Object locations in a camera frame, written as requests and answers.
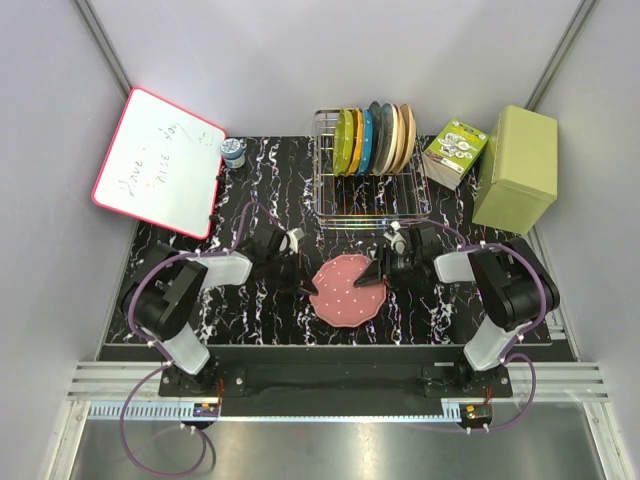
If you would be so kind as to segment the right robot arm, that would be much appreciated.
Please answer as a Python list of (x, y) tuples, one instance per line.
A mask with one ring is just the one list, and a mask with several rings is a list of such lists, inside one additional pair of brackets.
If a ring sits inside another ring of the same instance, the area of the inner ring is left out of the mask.
[(454, 363), (451, 381), (466, 396), (490, 383), (489, 372), (504, 365), (516, 341), (558, 308), (560, 293), (528, 242), (518, 236), (501, 243), (461, 245), (446, 252), (432, 227), (413, 226), (403, 234), (385, 232), (386, 242), (356, 287), (404, 287), (418, 281), (473, 283), (484, 309), (481, 324)]

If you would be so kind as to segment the blue polka dot plate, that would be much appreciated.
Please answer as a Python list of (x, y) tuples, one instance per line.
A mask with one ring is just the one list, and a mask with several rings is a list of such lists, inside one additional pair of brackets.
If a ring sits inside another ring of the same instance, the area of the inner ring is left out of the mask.
[(360, 157), (360, 163), (357, 170), (358, 175), (364, 175), (369, 169), (373, 150), (373, 134), (374, 124), (373, 116), (369, 109), (364, 109), (363, 113), (363, 138), (362, 138), (362, 152)]

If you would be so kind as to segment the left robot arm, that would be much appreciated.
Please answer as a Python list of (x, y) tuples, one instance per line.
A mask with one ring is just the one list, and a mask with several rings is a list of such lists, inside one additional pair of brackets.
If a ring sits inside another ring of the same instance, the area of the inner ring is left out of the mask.
[(182, 371), (181, 384), (190, 393), (206, 395), (215, 386), (215, 361), (189, 326), (200, 293), (270, 281), (284, 292), (316, 295), (300, 251), (303, 237), (299, 228), (270, 227), (229, 252), (181, 252), (159, 244), (122, 287), (117, 308), (134, 334), (141, 334)]

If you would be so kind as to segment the orange polka dot plate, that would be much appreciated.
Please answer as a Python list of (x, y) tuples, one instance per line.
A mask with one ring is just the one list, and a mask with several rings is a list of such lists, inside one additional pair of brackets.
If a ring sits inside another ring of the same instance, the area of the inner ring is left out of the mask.
[(359, 169), (364, 135), (364, 118), (362, 110), (360, 108), (354, 108), (352, 110), (352, 117), (354, 121), (354, 136), (351, 162), (347, 171), (349, 176), (355, 175)]

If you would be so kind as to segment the lime green polka dot plate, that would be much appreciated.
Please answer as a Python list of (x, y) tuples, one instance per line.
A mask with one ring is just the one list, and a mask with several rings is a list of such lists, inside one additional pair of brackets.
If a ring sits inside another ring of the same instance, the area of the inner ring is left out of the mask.
[(333, 174), (348, 176), (353, 157), (355, 120), (354, 110), (341, 109), (333, 139)]

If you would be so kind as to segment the pink polka dot plate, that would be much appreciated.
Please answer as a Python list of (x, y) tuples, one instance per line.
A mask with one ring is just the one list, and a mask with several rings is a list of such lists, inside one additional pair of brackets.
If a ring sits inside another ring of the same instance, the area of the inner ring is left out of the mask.
[(343, 254), (325, 262), (312, 278), (318, 293), (310, 296), (315, 314), (336, 328), (356, 328), (374, 318), (387, 298), (386, 286), (356, 287), (371, 260)]

